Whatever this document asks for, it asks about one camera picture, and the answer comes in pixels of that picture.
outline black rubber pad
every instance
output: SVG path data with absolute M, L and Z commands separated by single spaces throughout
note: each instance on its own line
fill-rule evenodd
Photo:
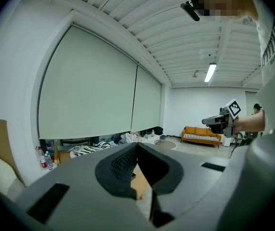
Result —
M 54 184 L 27 213 L 44 224 L 68 189 L 69 186 L 67 185 L 60 183 Z
M 202 165 L 202 167 L 210 168 L 210 169 L 217 170 L 217 171 L 220 171 L 220 172 L 223 172 L 224 169 L 225 169 L 224 166 L 220 166 L 220 165 L 216 165 L 216 164 L 211 164 L 211 163 L 204 163 Z
M 182 166 L 151 148 L 155 145 L 129 143 L 121 146 L 121 150 L 105 157 L 95 167 L 97 181 L 113 196 L 136 199 L 131 180 L 137 163 L 156 195 L 171 193 L 181 182 Z

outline roller blind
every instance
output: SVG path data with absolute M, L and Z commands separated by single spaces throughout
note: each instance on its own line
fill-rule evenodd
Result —
M 158 126 L 160 101 L 161 84 L 141 67 L 138 67 L 132 116 L 132 132 Z
M 47 68 L 39 100 L 40 139 L 130 131 L 136 64 L 99 38 L 71 27 Z
M 254 105 L 259 102 L 254 92 L 246 92 L 245 97 L 247 100 L 247 115 L 251 116 L 254 113 Z

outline fluorescent light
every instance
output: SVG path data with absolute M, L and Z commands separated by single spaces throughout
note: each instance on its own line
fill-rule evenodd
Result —
M 209 82 L 210 81 L 211 77 L 214 74 L 215 68 L 216 68 L 216 64 L 210 64 L 209 65 L 209 69 L 208 69 L 208 72 L 207 72 L 207 76 L 205 78 L 205 82 Z

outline black slot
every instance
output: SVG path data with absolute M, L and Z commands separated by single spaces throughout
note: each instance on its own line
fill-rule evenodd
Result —
M 211 163 L 204 163 L 202 165 L 202 167 L 206 167 L 206 168 L 209 168 L 209 169 L 217 170 L 217 171 L 220 171 L 220 172 L 223 172 L 224 169 L 225 169 L 224 166 L 220 166 L 220 165 L 216 165 L 216 164 L 211 164 Z
M 27 213 L 41 223 L 45 223 L 60 200 L 68 191 L 69 186 L 56 183 L 48 190 Z

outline human arm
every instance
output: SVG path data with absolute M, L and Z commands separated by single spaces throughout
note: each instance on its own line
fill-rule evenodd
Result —
M 238 132 L 262 132 L 265 128 L 264 111 L 255 115 L 238 117 L 234 122 L 234 134 Z

